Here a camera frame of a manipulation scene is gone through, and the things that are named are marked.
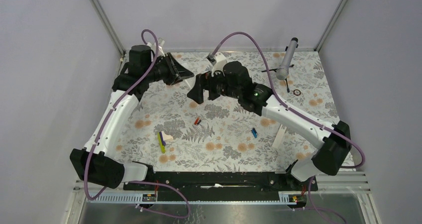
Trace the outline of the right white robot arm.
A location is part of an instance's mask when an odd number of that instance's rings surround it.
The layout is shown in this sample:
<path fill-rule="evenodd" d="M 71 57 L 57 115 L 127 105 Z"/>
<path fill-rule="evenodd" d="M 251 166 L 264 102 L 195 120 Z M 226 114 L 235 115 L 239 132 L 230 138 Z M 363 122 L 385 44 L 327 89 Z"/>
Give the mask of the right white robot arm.
<path fill-rule="evenodd" d="M 202 104 L 204 91 L 208 91 L 212 101 L 220 96 L 236 99 L 246 111 L 280 123 L 315 147 L 312 157 L 294 162 L 287 170 L 289 174 L 285 182 L 292 190 L 298 190 L 315 175 L 335 176 L 350 153 L 350 127 L 347 123 L 320 121 L 285 102 L 270 87 L 253 82 L 247 68 L 238 61 L 229 62 L 216 74 L 208 71 L 196 75 L 187 97 Z"/>

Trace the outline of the white remote control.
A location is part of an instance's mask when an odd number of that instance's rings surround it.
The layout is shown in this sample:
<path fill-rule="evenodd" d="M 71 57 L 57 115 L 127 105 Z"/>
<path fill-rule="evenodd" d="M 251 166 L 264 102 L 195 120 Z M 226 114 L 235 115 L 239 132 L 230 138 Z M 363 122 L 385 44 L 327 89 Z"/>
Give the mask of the white remote control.
<path fill-rule="evenodd" d="M 191 79 L 187 79 L 187 80 L 184 80 L 184 83 L 186 84 L 186 86 L 188 87 L 188 89 L 192 89 L 192 87 L 195 84 L 195 81 L 193 81 Z"/>

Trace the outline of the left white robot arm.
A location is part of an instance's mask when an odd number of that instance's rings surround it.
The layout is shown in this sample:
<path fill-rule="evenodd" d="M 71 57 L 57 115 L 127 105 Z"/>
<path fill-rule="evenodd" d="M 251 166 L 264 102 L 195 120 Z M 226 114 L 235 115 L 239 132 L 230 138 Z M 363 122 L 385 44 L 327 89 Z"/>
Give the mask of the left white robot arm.
<path fill-rule="evenodd" d="M 149 165 L 116 161 L 116 146 L 123 126 L 151 83 L 162 81 L 170 86 L 194 76 L 171 53 L 159 51 L 152 66 L 154 54 L 149 45 L 135 45 L 127 52 L 98 127 L 82 149 L 73 149 L 70 154 L 71 163 L 82 181 L 112 189 L 130 181 L 135 181 L 144 190 L 154 185 Z"/>

